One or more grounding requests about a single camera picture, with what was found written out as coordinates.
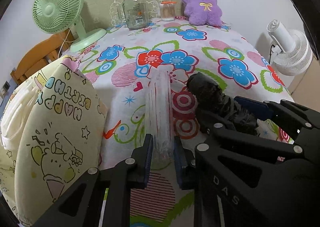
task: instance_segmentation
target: black plastic bag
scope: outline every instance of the black plastic bag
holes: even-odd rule
[[[190,76],[188,90],[196,96],[201,109],[211,111],[232,122],[238,132],[257,135],[257,119],[237,101],[225,95],[210,77],[198,72]]]

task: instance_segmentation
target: orange cap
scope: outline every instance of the orange cap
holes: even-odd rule
[[[162,1],[161,4],[177,4],[175,1]]]

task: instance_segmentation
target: green desk fan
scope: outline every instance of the green desk fan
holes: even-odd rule
[[[70,51],[80,51],[107,33],[102,28],[85,32],[80,16],[83,2],[84,0],[35,0],[33,19],[42,31],[49,34],[62,32],[74,24],[79,38],[72,43]]]

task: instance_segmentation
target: purple plush toy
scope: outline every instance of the purple plush toy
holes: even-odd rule
[[[182,0],[185,4],[184,13],[189,16],[192,25],[221,26],[222,11],[217,0]]]

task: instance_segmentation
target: fan base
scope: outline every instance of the fan base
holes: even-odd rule
[[[75,53],[77,51],[80,51],[89,45],[93,44],[95,41],[98,41],[101,37],[103,37],[107,33],[106,30],[99,28],[90,31],[87,33],[86,38],[80,39],[78,38],[76,41],[74,41],[70,47],[70,52]]]

